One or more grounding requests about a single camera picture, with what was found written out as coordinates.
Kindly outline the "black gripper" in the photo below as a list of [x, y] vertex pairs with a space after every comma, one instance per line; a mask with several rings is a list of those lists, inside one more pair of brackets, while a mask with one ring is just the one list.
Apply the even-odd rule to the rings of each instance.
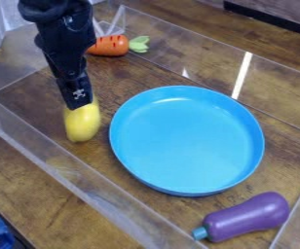
[[95, 42], [90, 6], [33, 6], [41, 49], [56, 77], [67, 108], [75, 110], [92, 102], [92, 89], [84, 72], [84, 51]]

